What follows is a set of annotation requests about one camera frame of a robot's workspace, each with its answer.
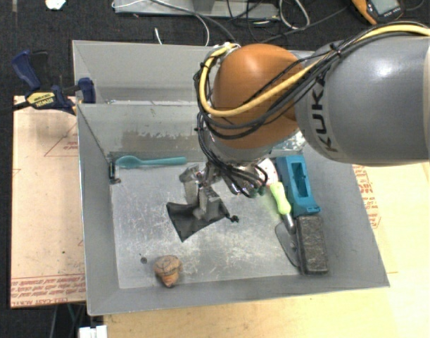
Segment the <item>black fabric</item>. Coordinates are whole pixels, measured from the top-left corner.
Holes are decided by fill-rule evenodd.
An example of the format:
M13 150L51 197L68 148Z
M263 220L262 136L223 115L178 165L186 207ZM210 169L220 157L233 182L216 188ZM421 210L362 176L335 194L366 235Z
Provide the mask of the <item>black fabric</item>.
M408 7L419 0L405 0ZM18 0L13 12L13 0L0 0L0 109L12 105L13 95L27 91L11 67L11 59L23 49L45 50L49 53L50 75L62 87L74 85L71 41L73 39L141 42L157 44L153 29L157 27L164 44L203 45L202 24L191 16L117 15L110 7L112 0L67 0L61 11L49 11L44 0ZM348 0L303 0L313 22L349 6ZM297 8L295 23L303 23ZM430 0L408 11L404 19L430 26ZM220 19L242 44L267 39L278 31L280 24L251 27ZM219 28L209 23L210 45L226 40ZM335 18L303 32L273 41L273 44L295 50L311 50L349 37L366 25L348 9ZM49 337L53 307L11 310L8 305L11 256L11 177L13 154L13 118L0 117L0 337Z
M220 216L218 218L214 218L209 221L198 219L193 215L195 208L197 208L197 205L193 204L166 204L167 214L169 215L175 231L179 235L182 243L199 230L225 218L225 214L220 212Z

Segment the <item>spoon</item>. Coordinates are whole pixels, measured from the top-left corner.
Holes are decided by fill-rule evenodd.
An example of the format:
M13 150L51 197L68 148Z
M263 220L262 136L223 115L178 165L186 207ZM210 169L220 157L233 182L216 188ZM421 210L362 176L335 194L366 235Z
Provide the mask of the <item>spoon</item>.
M136 156L126 155L121 156L116 162L120 168L133 169L139 168L143 165L182 165L186 164L186 158L184 156L176 156L175 158L163 158L163 159L152 159L149 161L143 161Z

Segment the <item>blue plastic object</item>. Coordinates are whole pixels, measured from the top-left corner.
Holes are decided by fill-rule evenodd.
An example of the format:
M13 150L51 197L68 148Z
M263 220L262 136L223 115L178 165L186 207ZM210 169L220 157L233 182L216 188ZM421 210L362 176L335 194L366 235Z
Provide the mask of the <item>blue plastic object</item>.
M11 65L16 75L28 84L31 92L41 87L41 82L30 64L30 50L21 51L11 60Z
M302 155L282 156L276 158L277 174L284 185L286 197L292 206L292 215L312 215L321 208L313 198L307 167Z
M183 165L186 164L186 158L184 156L176 156L174 158L143 161L138 159L136 156L126 155L121 156L115 164L124 169L140 168L143 165Z
M83 77L79 80L78 85L83 94L83 102L86 104L95 104L96 92L91 79L89 77Z

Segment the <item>metal tool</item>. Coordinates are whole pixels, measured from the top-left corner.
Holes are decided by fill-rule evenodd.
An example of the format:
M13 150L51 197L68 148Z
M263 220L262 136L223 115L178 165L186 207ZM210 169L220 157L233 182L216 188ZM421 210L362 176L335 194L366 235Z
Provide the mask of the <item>metal tool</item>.
M300 158L296 158L298 164L302 164L303 161ZM275 227L275 232L279 243L281 244L286 256L291 263L300 269L304 275L320 275L325 274L329 271L327 262L327 253L324 243L324 235L322 230L321 217L312 214L308 215L308 209L305 211L302 207L303 204L299 199L289 200L289 197L300 197L298 191L291 191L288 194L286 191L292 190L293 187L300 187L302 193L310 192L310 186L303 186L301 182L307 179L307 175L301 176L301 172L305 171L300 166L295 167L296 175L288 175L285 177L285 181L292 180L289 189L286 189L284 183L279 179L281 176L280 171L277 172L274 164L270 159L266 159L261 168L265 169L268 174L269 187L273 197L277 203L277 210L282 217L282 222ZM292 216L291 204L297 201L299 213L305 215L299 215L297 218ZM312 212L320 211L318 209L310 209Z

